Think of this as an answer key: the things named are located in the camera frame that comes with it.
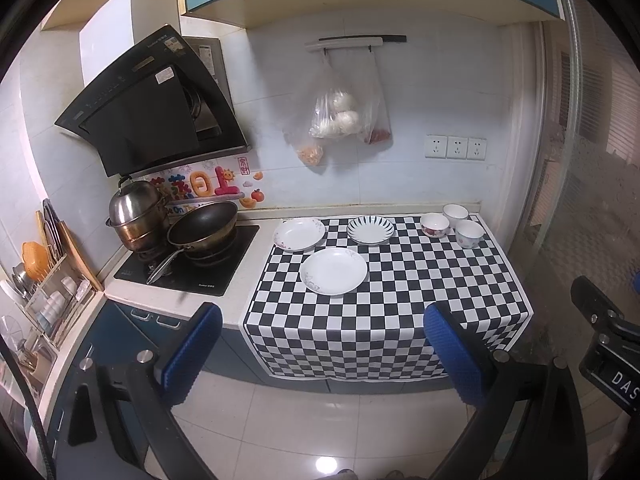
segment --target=black and white tablecloth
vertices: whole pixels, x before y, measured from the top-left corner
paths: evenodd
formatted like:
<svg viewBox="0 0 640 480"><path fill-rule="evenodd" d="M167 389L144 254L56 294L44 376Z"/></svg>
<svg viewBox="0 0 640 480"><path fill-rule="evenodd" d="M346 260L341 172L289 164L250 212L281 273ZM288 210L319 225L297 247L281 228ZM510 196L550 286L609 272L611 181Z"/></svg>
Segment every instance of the black and white tablecloth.
<svg viewBox="0 0 640 480"><path fill-rule="evenodd" d="M422 380L444 375L424 338L422 314L447 300L456 320L482 334L491 349L509 349L533 311L504 253L487 234L464 250L453 234L433 240L420 217L394 217L388 244L360 246L347 236L350 218L323 219L326 237L305 253L274 247L242 329L274 377ZM314 251L341 246L369 266L365 281L342 296L321 296L298 271Z"/></svg>

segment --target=silver drawer handle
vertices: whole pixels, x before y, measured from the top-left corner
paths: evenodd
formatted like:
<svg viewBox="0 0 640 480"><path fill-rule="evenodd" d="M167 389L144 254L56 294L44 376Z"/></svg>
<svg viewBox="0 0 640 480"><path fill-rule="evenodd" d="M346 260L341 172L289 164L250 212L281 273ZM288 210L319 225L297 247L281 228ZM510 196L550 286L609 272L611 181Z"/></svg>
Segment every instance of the silver drawer handle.
<svg viewBox="0 0 640 480"><path fill-rule="evenodd" d="M180 321L178 321L177 325L170 325L168 323L163 323L162 321L160 321L160 317L159 316L156 317L156 323L158 323L158 325L160 325L160 326L165 326L167 328L170 328L171 330L178 330L180 328L180 324L181 324Z"/></svg>
<svg viewBox="0 0 640 480"><path fill-rule="evenodd" d="M140 321L149 321L149 318L151 317L151 313L147 312L145 317L142 316L138 316L137 314L134 314L133 309L131 309L131 317L135 317L136 319L139 319Z"/></svg>

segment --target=black range hood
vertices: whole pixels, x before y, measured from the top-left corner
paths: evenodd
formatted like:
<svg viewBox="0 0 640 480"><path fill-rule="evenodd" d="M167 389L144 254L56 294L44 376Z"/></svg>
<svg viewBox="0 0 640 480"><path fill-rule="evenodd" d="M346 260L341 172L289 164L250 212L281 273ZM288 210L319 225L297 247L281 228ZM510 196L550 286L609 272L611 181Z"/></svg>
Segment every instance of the black range hood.
<svg viewBox="0 0 640 480"><path fill-rule="evenodd" d="M95 146L107 176L152 173L248 149L217 83L170 25L98 74L56 125Z"/></svg>

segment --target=oval plate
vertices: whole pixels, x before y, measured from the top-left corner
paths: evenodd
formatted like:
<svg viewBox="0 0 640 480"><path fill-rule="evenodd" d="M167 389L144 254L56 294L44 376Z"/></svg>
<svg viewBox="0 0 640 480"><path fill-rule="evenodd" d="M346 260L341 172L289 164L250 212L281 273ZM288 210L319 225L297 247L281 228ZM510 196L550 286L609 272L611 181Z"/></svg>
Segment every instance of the oval plate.
<svg viewBox="0 0 640 480"><path fill-rule="evenodd" d="M322 240L325 233L324 224L317 218L294 218L278 226L273 243L290 253L306 251Z"/></svg>
<svg viewBox="0 0 640 480"><path fill-rule="evenodd" d="M358 253L330 247L313 253L300 265L306 288L324 296L338 296L357 288L367 277L367 263Z"/></svg>
<svg viewBox="0 0 640 480"><path fill-rule="evenodd" d="M349 238L362 245L379 245L394 234L394 225L382 216L358 216L347 225Z"/></svg>

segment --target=metal handle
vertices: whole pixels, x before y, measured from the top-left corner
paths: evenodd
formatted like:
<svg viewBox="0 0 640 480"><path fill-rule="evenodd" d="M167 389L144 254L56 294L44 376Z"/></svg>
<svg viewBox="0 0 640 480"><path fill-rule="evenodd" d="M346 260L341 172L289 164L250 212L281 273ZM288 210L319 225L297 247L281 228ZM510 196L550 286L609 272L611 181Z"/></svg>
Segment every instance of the metal handle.
<svg viewBox="0 0 640 480"><path fill-rule="evenodd" d="M178 321L177 325L170 325L168 323L163 323L162 321L160 321L160 316L156 317L156 323L158 323L158 325L160 325L160 326L165 326L167 328L170 328L171 330L178 330L180 328L180 324L181 324L180 321Z"/></svg>
<svg viewBox="0 0 640 480"><path fill-rule="evenodd" d="M167 256L164 259L164 261L160 265L158 265L156 267L156 270L154 270L151 273L151 276L149 276L148 279L146 280L146 284L147 285L151 285L154 281L158 280L164 274L166 268L174 260L174 258L178 254L183 253L184 251L186 251L187 249L191 249L191 248L190 247L183 247L183 248L178 249L177 251L175 251L175 253L169 254L169 256Z"/></svg>
<svg viewBox="0 0 640 480"><path fill-rule="evenodd" d="M131 175L125 175L118 181L118 189L122 188L122 184L124 184L127 180L133 180Z"/></svg>
<svg viewBox="0 0 640 480"><path fill-rule="evenodd" d="M147 312L145 317L142 316L137 316L136 314L133 313L133 309L131 309L131 317L135 317L136 319L139 319L140 321L148 321L149 318L151 317L151 313Z"/></svg>

